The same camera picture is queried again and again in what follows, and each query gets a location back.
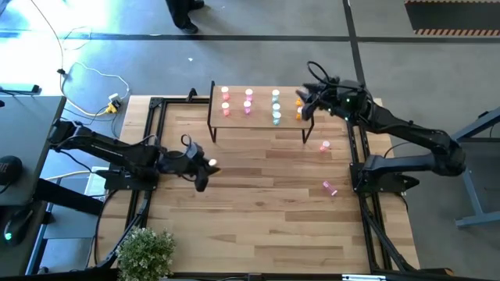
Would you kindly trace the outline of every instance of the potted plant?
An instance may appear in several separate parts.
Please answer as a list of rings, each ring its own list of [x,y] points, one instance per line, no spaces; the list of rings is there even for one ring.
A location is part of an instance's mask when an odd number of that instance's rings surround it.
[[[158,281],[172,272],[175,241],[172,233],[134,227],[118,247],[118,267],[122,281]]]

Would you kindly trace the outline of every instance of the person's leg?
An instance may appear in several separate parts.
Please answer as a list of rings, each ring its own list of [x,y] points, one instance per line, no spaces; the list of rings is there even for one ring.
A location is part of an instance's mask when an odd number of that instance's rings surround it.
[[[166,0],[172,16],[173,24],[187,34],[195,34],[198,28],[191,22],[188,16],[190,0]]]

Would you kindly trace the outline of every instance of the small wooden shelf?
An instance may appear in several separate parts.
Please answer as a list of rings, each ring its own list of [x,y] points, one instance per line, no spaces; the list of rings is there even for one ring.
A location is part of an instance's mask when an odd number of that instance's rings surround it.
[[[255,86],[226,86],[229,87],[230,115],[224,116],[222,104],[224,103],[221,88],[212,82],[209,104],[208,125],[212,141],[216,142],[218,128],[224,129],[288,129],[301,130],[302,141],[305,143],[314,127],[314,118],[308,121],[297,120],[297,108],[295,104],[298,95],[295,91],[298,87],[255,87]],[[250,114],[245,114],[243,103],[246,101],[245,91],[253,90],[253,100]],[[279,125],[273,124],[273,90],[280,91],[279,104],[281,106],[281,119]]]

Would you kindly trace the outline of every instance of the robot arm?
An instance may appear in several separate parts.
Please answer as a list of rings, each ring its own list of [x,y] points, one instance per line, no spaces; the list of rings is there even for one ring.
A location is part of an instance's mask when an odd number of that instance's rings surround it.
[[[319,78],[310,68],[317,66],[325,78]],[[430,150],[428,155],[384,158],[371,155],[362,169],[368,179],[378,179],[386,173],[433,171],[440,176],[458,176],[465,169],[465,154],[459,144],[443,130],[427,129],[413,121],[394,117],[377,105],[365,86],[352,80],[329,77],[316,62],[308,62],[309,72],[319,81],[304,84],[307,91],[297,91],[304,101],[302,118],[307,120],[316,109],[327,110],[371,133],[389,133]]]
[[[159,174],[174,174],[186,180],[195,176],[197,191],[204,191],[208,177],[220,171],[215,160],[206,159],[202,147],[183,135],[185,152],[167,151],[159,144],[147,144],[151,135],[139,143],[126,144],[96,133],[79,122],[56,121],[48,138],[54,151],[80,149],[119,167],[118,170],[97,171],[107,180],[119,180],[120,186],[137,186],[140,182],[156,182]]]

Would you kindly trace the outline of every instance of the wooden tabletop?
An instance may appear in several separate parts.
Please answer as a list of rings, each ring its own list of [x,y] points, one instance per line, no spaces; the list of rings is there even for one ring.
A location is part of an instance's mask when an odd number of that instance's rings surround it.
[[[130,97],[122,141],[142,138],[149,99]],[[358,198],[349,178],[345,121],[318,112],[307,144],[296,130],[253,129],[221,130],[214,144],[207,112],[207,105],[168,105],[166,111],[162,145],[184,149],[180,136],[189,133],[223,169],[210,177],[203,193],[186,180],[161,176],[148,226],[174,234],[173,271],[369,272]],[[369,133],[368,139],[374,154],[391,146],[388,135]],[[321,153],[323,141],[331,146]],[[334,197],[322,187],[324,180],[338,189]],[[129,201],[130,191],[121,190],[105,208],[98,235],[101,258],[123,232]],[[381,194],[380,203],[387,235],[418,268],[404,203],[393,194]],[[380,244],[374,243],[381,265]]]
[[[214,128],[268,128],[268,129],[308,129],[311,120],[297,120],[298,95],[297,87],[250,87],[250,86],[227,86],[229,88],[230,115],[224,116],[222,110],[223,95],[221,88],[215,86],[212,94],[212,115],[210,125]],[[252,106],[250,114],[245,114],[243,103],[246,101],[245,91],[253,90]],[[280,92],[278,103],[280,104],[280,124],[273,124],[272,92]]]

